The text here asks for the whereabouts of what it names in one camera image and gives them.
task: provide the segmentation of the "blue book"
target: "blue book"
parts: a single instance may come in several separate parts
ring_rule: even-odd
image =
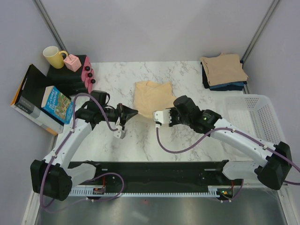
[[[69,124],[72,118],[72,107],[73,102],[56,87],[46,87],[42,101],[43,109],[64,124]]]

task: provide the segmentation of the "red wire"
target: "red wire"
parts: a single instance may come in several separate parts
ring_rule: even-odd
[[[233,189],[233,187],[234,187],[234,182],[233,182],[233,180],[231,181],[231,188],[229,189],[229,191],[231,191],[232,189]]]

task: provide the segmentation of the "stack of folded clothes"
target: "stack of folded clothes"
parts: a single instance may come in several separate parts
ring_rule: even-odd
[[[214,58],[201,57],[202,83],[206,89],[243,90],[248,76],[237,54],[220,54]]]

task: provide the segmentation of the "beige cloth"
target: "beige cloth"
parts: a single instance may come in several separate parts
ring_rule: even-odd
[[[210,86],[246,81],[247,74],[240,66],[240,57],[237,54],[220,54],[214,58],[200,58]]]
[[[172,95],[171,83],[141,81],[135,83],[135,109],[142,116],[153,119],[153,112],[174,107],[176,97]]]

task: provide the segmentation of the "mug handle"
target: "mug handle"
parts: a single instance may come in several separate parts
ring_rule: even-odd
[[[59,54],[65,54],[66,57],[68,57],[68,55],[69,55],[66,51],[60,51]]]

